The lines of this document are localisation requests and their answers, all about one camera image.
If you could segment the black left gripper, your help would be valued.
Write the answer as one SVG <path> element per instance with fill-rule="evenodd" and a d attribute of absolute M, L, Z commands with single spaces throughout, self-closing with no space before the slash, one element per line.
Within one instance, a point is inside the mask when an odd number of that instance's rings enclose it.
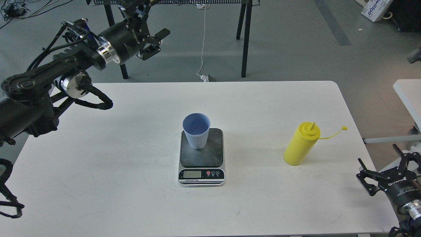
<path fill-rule="evenodd" d="M 161 51 L 161 42 L 170 35 L 170 30 L 163 28 L 155 36 L 146 38 L 143 35 L 149 11 L 155 4 L 156 0 L 119 0 L 117 5 L 124 20 L 99 34 L 97 52 L 106 63 L 113 61 L 122 65 L 136 54 L 145 61 Z"/>

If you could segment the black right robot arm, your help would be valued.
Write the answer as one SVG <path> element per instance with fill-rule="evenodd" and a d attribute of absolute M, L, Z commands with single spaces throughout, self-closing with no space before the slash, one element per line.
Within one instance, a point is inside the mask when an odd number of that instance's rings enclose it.
<path fill-rule="evenodd" d="M 362 159 L 358 159 L 361 168 L 356 175 L 359 182 L 370 196 L 383 191 L 391 201 L 399 215 L 406 219 L 399 222 L 399 227 L 391 228 L 389 237 L 419 237 L 421 231 L 421 186 L 417 180 L 417 174 L 408 169 L 409 162 L 414 161 L 420 171 L 420 153 L 403 153 L 396 144 L 394 150 L 400 155 L 398 166 L 386 171 L 371 171 L 364 165 Z"/>

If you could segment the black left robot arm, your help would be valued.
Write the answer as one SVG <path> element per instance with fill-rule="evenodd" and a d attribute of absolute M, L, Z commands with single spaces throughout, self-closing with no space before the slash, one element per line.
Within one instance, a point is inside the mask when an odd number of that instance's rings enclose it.
<path fill-rule="evenodd" d="M 108 110 L 112 100 L 93 86 L 87 69 L 103 70 L 107 63 L 123 65 L 133 56 L 142 60 L 160 52 L 161 41 L 170 34 L 164 28 L 151 35 L 149 11 L 159 0 L 101 0 L 98 5 L 117 5 L 122 22 L 93 33 L 87 20 L 62 23 L 51 43 L 27 71 L 1 83 L 1 145 L 15 145 L 23 132 L 38 137 L 56 131 L 59 117 L 73 103 Z"/>

